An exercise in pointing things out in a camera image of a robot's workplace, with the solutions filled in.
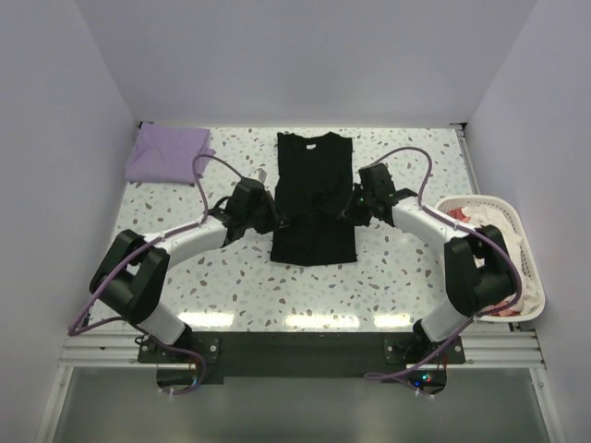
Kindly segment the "black t shirt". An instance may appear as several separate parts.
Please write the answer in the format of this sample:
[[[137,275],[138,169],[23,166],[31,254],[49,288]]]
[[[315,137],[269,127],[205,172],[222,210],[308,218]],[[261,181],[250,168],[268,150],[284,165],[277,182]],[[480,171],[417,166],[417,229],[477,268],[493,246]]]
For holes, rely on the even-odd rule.
[[[302,267],[354,263],[355,227],[341,218],[353,191],[353,140],[328,132],[277,135],[275,204],[287,219],[271,261]]]

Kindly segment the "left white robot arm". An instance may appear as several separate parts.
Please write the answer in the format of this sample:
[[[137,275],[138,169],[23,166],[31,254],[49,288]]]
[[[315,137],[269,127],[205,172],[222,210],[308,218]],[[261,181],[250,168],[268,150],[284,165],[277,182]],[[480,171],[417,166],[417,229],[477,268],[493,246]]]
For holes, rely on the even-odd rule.
[[[222,249],[254,230],[266,234],[286,226],[263,183],[242,178],[231,196],[205,212],[205,219],[172,230],[119,233],[90,281],[90,293],[130,326],[159,343],[171,362],[185,360],[191,349],[191,327],[161,301],[167,272],[201,254]]]

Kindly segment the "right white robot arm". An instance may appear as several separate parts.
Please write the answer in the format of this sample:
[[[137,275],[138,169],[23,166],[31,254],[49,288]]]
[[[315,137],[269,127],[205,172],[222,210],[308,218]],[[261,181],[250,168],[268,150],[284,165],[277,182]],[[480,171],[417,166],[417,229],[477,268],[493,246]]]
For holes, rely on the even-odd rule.
[[[445,296],[419,319],[409,339],[392,351],[407,363],[433,362],[476,316],[522,290],[521,277],[499,228],[473,228],[422,203],[415,192],[397,189],[385,164],[359,170],[343,217],[355,225],[375,218],[412,234],[442,257]]]

